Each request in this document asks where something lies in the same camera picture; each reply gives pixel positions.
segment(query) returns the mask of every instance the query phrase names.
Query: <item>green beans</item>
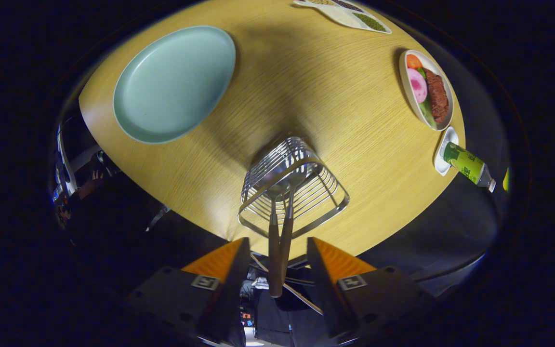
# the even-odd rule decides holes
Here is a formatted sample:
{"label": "green beans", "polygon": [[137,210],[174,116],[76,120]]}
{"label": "green beans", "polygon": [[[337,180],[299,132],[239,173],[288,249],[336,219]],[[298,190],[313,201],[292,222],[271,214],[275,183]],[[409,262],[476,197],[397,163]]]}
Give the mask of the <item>green beans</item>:
{"label": "green beans", "polygon": [[378,31],[385,31],[385,32],[387,31],[387,29],[385,29],[385,27],[383,27],[382,24],[380,24],[379,22],[376,22],[376,20],[374,20],[373,18],[370,18],[367,15],[363,15],[359,13],[353,13],[353,14],[356,15],[357,18],[359,18],[363,23],[367,24],[370,28]]}

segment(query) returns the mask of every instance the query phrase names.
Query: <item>food plate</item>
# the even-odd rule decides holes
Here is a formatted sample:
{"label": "food plate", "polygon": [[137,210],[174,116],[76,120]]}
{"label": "food plate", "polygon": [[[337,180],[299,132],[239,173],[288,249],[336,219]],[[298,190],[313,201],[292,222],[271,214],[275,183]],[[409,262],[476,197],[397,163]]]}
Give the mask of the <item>food plate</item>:
{"label": "food plate", "polygon": [[440,140],[438,148],[436,149],[436,156],[434,156],[434,167],[436,167],[436,171],[442,176],[446,176],[451,167],[451,164],[447,163],[443,158],[445,147],[447,147],[447,143],[449,142],[453,142],[458,146],[460,145],[460,138],[453,127],[448,127],[447,130],[445,130],[442,140]]}
{"label": "food plate", "polygon": [[[422,66],[421,68],[415,70],[409,68],[408,64],[412,67]],[[431,77],[423,77],[425,75],[425,70],[427,69],[434,74]],[[451,92],[451,85],[445,73],[425,54],[415,51],[408,50],[401,54],[399,57],[399,74],[401,75],[401,81],[404,85],[404,90],[406,92],[408,101],[410,102],[410,107],[414,113],[427,124],[428,127],[433,130],[441,132],[445,130],[451,120],[453,119],[453,93]],[[442,84],[432,83],[432,89],[429,88],[430,78],[438,81],[438,77],[441,78]],[[446,99],[441,99],[438,97],[442,90],[440,86],[444,89],[444,95]],[[440,123],[436,122],[436,114],[439,112],[432,112],[436,108],[437,110],[445,110],[444,117],[440,117]]]}
{"label": "food plate", "polygon": [[295,0],[293,2],[298,6],[316,8],[342,26],[377,33],[392,33],[391,29],[376,16],[345,0]]}
{"label": "food plate", "polygon": [[117,123],[143,143],[176,140],[218,105],[234,65],[234,43],[222,29],[170,33],[145,47],[119,76],[113,96]]}

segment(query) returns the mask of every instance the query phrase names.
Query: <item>carrot slice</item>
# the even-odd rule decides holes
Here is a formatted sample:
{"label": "carrot slice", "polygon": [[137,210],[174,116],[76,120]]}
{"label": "carrot slice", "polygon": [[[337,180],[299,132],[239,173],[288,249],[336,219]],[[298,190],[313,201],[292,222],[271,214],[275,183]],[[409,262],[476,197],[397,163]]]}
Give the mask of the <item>carrot slice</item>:
{"label": "carrot slice", "polygon": [[421,61],[419,61],[419,58],[414,54],[408,54],[406,56],[406,66],[415,70],[423,67]]}

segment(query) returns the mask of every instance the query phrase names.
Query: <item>bottle cap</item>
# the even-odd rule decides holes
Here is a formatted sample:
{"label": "bottle cap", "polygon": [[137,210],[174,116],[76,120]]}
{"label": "bottle cap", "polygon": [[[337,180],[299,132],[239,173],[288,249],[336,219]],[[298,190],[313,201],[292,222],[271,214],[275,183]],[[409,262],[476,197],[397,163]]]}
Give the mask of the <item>bottle cap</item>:
{"label": "bottle cap", "polygon": [[489,189],[489,191],[493,193],[495,187],[496,187],[496,181],[492,178],[491,182],[489,183],[489,187],[487,187],[487,189]]}

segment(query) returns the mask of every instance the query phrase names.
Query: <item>person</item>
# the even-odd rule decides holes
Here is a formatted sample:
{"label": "person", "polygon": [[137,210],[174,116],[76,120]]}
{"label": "person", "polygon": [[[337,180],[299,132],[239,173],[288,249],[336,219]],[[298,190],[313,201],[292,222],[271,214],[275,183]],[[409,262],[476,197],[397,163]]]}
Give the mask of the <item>person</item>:
{"label": "person", "polygon": [[256,279],[251,282],[251,286],[256,289],[266,289],[269,290],[269,282],[266,277],[256,277]]}
{"label": "person", "polygon": [[91,248],[133,243],[146,232],[161,207],[153,200],[124,173],[105,182],[94,172],[68,202],[71,218],[67,229],[75,244]]}
{"label": "person", "polygon": [[62,205],[57,206],[56,215],[64,229],[68,227],[73,209],[76,209],[81,204],[81,200],[96,191],[103,184],[104,174],[99,170],[94,170],[91,172],[90,180],[72,193],[70,198],[65,198]]}

